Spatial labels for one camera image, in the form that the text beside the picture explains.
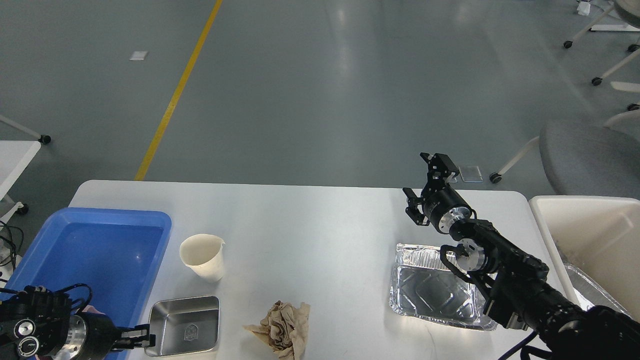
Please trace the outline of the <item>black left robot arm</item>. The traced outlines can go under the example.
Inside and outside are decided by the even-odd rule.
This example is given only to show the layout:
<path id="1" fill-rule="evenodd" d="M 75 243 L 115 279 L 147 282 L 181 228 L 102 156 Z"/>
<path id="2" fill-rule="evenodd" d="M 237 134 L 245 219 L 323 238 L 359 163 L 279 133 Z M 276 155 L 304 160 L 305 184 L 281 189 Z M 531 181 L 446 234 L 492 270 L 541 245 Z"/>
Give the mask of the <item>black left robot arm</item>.
<path id="1" fill-rule="evenodd" d="M 41 285 L 22 290 L 2 288 L 0 337 L 3 360 L 103 360 L 112 353 L 154 347 L 149 324 L 116 326 L 106 314 L 90 309 L 86 298 L 70 292 L 87 285 L 73 284 L 57 291 Z"/>

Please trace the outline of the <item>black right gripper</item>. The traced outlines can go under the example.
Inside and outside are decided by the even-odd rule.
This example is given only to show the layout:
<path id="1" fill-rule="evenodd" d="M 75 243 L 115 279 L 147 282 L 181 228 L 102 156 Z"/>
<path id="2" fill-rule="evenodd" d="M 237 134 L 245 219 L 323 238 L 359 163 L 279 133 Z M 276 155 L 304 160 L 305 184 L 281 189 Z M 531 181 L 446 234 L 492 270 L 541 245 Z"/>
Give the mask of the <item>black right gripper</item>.
<path id="1" fill-rule="evenodd" d="M 402 188 L 407 203 L 405 213 L 417 226 L 432 224 L 446 235 L 454 223 L 474 215 L 473 208 L 450 185 L 460 175 L 460 169 L 445 153 L 421 152 L 419 156 L 427 166 L 426 183 L 421 196 L 410 187 Z"/>

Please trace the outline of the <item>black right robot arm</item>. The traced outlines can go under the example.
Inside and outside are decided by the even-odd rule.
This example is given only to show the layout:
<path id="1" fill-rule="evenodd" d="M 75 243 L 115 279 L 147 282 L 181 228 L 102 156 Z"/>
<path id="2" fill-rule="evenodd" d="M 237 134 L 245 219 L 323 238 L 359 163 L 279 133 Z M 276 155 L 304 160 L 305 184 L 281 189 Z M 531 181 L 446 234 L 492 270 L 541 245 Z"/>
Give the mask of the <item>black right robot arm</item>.
<path id="1" fill-rule="evenodd" d="M 407 216 L 433 226 L 455 246 L 443 244 L 439 259 L 458 279 L 474 285 L 486 301 L 483 313 L 508 330 L 532 332 L 502 358 L 522 360 L 637 360 L 640 326 L 608 306 L 583 310 L 547 282 L 549 267 L 503 237 L 493 223 L 455 191 L 460 170 L 444 153 L 420 153 L 427 166 L 420 194 L 404 187 Z"/>

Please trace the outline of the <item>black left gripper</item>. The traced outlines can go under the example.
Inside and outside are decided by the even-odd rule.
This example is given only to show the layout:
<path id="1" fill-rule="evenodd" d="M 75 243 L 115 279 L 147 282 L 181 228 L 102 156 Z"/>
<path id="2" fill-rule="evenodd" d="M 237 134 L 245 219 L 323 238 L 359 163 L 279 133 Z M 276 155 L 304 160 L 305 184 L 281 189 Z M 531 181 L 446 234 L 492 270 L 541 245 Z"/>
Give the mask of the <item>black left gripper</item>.
<path id="1" fill-rule="evenodd" d="M 72 315 L 62 347 L 53 360 L 103 360 L 111 350 L 147 349 L 156 345 L 150 324 L 134 327 L 115 326 L 100 313 L 82 312 Z"/>

